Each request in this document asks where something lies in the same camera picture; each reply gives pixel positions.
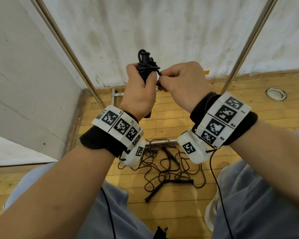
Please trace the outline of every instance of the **hand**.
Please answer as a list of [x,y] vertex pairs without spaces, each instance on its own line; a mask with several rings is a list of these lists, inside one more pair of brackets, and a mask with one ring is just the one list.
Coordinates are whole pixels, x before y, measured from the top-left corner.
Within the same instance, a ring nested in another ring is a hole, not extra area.
[[158,89],[169,91],[174,101],[189,113],[210,92],[204,70],[195,61],[173,65],[161,74],[162,87]]
[[153,71],[148,76],[145,85],[136,67],[137,64],[129,64],[126,67],[128,83],[119,108],[131,113],[140,121],[151,112],[155,104],[157,75]]

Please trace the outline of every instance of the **sneaker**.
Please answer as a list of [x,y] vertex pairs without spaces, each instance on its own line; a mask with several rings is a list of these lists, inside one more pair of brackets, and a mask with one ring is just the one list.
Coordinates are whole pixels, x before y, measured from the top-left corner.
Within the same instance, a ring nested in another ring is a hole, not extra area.
[[218,201],[219,201],[219,192],[217,190],[215,197],[207,205],[205,210],[205,223],[211,231],[214,230]]

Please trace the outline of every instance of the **floor drain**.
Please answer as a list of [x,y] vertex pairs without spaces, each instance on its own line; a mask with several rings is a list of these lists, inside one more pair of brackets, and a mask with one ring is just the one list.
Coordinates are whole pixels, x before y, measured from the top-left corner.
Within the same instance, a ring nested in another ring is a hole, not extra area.
[[283,101],[287,98],[286,92],[278,88],[269,88],[266,90],[266,95],[275,101]]

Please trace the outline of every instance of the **forearm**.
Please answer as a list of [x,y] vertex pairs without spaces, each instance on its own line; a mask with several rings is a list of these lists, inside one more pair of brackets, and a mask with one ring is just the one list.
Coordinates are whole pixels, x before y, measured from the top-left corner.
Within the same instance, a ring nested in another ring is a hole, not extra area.
[[113,160],[75,147],[0,216],[0,238],[74,238]]
[[257,121],[230,146],[268,183],[299,205],[299,136]]

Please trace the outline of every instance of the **wooden floor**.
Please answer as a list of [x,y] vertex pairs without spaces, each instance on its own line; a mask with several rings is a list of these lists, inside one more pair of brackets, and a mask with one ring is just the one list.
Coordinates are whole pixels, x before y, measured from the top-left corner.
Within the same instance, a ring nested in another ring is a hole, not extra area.
[[[222,83],[212,85],[215,92],[220,92]],[[265,90],[278,87],[287,92],[287,99],[281,102],[271,100],[265,95]],[[230,93],[252,107],[260,120],[285,128],[290,131],[299,130],[299,75],[283,76],[266,79],[244,80],[234,82]],[[111,95],[102,94],[106,105],[110,104]],[[116,106],[121,97],[116,98]],[[78,137],[91,127],[91,121],[101,112],[93,97],[89,97]],[[189,114],[173,102],[169,93],[157,92],[156,103],[149,119],[140,121],[145,139],[168,138],[176,139],[182,132],[193,125]],[[160,152],[155,162],[164,158]],[[240,157],[230,147],[219,149],[212,160],[216,174],[220,169],[239,160]],[[168,227],[168,237],[178,239],[199,239],[211,237],[211,232],[204,222],[205,208],[216,192],[215,181],[207,163],[203,164],[207,184],[196,189],[191,185],[166,184],[146,204],[144,198],[148,192],[144,190],[146,183],[144,173],[147,169],[133,171],[130,168],[119,170],[115,159],[106,177],[107,181],[129,192],[128,207],[153,231],[157,226]],[[0,214],[1,207],[18,181],[31,170],[31,166],[0,168]],[[191,164],[194,170],[197,165]],[[202,183],[200,175],[193,176],[195,184]]]

